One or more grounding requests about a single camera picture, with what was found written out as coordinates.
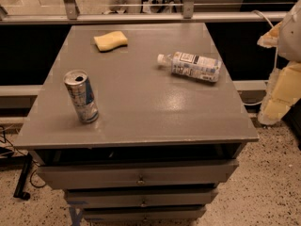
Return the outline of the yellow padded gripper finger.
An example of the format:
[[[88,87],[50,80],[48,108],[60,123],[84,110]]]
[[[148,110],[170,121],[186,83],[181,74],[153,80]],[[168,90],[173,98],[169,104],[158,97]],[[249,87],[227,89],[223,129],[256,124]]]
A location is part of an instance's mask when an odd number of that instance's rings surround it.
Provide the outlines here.
[[[257,44],[264,48],[277,47],[280,27],[281,27],[281,22],[273,26],[264,35],[260,36],[260,38],[257,41]]]
[[[279,122],[301,99],[301,63],[290,61],[283,69],[270,74],[262,99],[258,121],[264,125]]]

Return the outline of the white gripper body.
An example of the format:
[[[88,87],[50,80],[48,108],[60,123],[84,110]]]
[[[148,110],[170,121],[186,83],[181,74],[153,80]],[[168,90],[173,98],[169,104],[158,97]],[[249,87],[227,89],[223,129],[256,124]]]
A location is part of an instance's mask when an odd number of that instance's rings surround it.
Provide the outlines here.
[[[292,7],[281,23],[278,54],[290,61],[301,61],[301,0]]]

